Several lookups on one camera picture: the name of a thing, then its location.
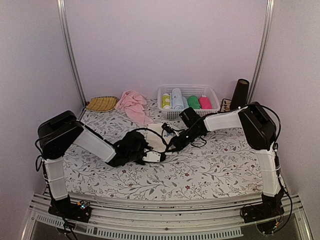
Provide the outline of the cream white towel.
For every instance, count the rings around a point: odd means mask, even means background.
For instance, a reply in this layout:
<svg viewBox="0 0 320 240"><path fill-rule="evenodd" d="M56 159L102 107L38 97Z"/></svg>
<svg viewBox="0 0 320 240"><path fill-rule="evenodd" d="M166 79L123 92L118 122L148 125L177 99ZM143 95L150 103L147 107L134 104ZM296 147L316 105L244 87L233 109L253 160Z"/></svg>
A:
<svg viewBox="0 0 320 240"><path fill-rule="evenodd" d="M173 129L173 133L168 133L166 130L162 128L162 126L166 124L166 127L169 127ZM162 136L162 138L165 140L167 144L169 144L170 140L176 136L176 133L180 131L180 129L172 125L171 123L151 123L147 126L148 129L153 130L154 132L158 133L159 135ZM149 146L152 147L154 151L157 152L164 152L166 150L166 145L163 143L162 139L156 135L155 133L151 131L147 131L146 135L146 141Z"/></svg>

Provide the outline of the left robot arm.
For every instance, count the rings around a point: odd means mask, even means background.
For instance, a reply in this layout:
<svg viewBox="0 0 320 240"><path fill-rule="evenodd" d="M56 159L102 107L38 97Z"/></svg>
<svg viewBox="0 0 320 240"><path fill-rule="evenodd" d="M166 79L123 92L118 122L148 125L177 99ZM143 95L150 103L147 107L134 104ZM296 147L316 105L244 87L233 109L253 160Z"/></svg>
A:
<svg viewBox="0 0 320 240"><path fill-rule="evenodd" d="M35 144L40 148L51 199L63 217L70 217L75 211L68 199L63 167L65 153L72 145L114 168L129 162L140 163L147 151L152 149L144 135L137 131L130 131L121 140L111 143L79 121L70 110L42 123L37 129L37 135Z"/></svg>

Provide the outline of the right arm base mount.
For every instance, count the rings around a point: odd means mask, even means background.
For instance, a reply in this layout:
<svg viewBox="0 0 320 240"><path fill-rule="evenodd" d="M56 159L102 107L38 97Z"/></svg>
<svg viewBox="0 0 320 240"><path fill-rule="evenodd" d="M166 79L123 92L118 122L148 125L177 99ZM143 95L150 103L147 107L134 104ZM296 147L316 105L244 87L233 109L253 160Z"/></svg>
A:
<svg viewBox="0 0 320 240"><path fill-rule="evenodd" d="M281 217L285 213L282 204L263 202L259 204L246 204L240 209L240 216L245 223L261 221L274 217Z"/></svg>

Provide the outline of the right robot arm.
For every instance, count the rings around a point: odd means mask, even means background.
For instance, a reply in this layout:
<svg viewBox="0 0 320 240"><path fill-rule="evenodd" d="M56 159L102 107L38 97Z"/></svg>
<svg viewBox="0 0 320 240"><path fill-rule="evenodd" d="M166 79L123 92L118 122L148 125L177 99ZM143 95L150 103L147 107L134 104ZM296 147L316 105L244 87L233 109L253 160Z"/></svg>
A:
<svg viewBox="0 0 320 240"><path fill-rule="evenodd" d="M255 152L262 176L262 203L256 206L262 218L282 213L281 166L277 156L277 140L281 127L267 113L268 107L253 102L229 112L199 116L192 107L180 113L186 129L173 137L165 151L179 152L195 139L221 129L241 128L247 144Z"/></svg>

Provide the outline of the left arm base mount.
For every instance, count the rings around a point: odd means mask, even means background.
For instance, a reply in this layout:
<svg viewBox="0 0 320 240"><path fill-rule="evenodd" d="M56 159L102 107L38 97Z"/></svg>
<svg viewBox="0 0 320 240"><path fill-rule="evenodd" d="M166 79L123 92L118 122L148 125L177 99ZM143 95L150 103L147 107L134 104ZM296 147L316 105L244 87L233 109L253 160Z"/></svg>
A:
<svg viewBox="0 0 320 240"><path fill-rule="evenodd" d="M92 208L82 202L71 203L70 200L51 201L48 213L62 217L66 220L88 223L91 217Z"/></svg>

